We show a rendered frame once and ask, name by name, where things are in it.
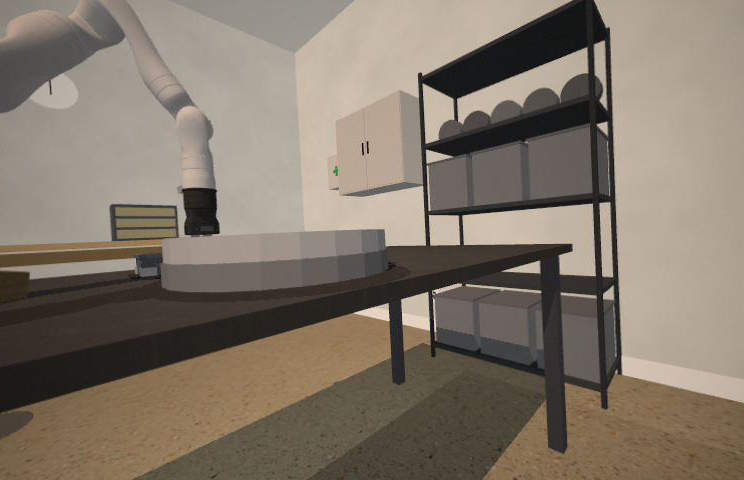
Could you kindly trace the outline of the grey two-compartment bin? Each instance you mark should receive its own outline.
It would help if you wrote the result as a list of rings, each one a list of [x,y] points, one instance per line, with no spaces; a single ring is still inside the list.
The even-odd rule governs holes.
[[[140,277],[161,275],[162,253],[135,254],[134,258],[136,258],[135,274],[139,274]]]

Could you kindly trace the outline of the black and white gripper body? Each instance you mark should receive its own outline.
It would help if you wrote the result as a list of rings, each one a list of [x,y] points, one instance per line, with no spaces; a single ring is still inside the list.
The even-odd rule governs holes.
[[[182,184],[183,189],[182,185],[179,185],[177,190],[183,194],[187,217],[184,225],[185,235],[219,234],[214,172],[200,168],[184,169]]]

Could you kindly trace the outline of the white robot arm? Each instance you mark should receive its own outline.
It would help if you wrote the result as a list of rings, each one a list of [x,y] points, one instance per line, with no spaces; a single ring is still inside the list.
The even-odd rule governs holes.
[[[0,39],[0,113],[14,110],[46,82],[126,37],[145,85],[176,120],[183,170],[214,172],[211,122],[167,67],[129,3],[80,0],[68,17],[39,10],[8,23]]]

